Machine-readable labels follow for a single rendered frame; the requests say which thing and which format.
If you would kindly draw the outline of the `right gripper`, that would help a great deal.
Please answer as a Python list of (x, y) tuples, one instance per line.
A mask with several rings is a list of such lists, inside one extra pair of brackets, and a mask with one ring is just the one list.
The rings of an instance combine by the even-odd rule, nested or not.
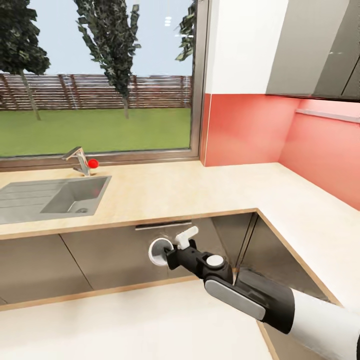
[(170, 250), (166, 247), (164, 247), (164, 252), (166, 253), (166, 259), (168, 263), (168, 267), (173, 271), (176, 268), (183, 266), (187, 270), (190, 270), (188, 267), (188, 262), (190, 259), (190, 256), (197, 252), (197, 245), (194, 239), (189, 239), (189, 247), (185, 249), (178, 249), (177, 244), (173, 244), (173, 250)]

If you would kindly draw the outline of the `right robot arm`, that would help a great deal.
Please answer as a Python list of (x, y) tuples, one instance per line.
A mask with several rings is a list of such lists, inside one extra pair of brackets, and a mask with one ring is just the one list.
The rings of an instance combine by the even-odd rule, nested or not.
[(360, 315), (197, 250), (196, 226), (178, 234), (173, 250), (164, 247), (168, 267), (183, 266), (203, 280), (207, 293), (291, 337), (327, 360), (360, 360)]

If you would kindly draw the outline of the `coffee cup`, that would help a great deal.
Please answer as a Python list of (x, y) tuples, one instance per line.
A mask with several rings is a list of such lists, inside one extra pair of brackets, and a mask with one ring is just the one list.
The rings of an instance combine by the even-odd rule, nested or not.
[(157, 266), (168, 266), (164, 247), (173, 250), (173, 244), (166, 238), (158, 238), (149, 247), (149, 258)]

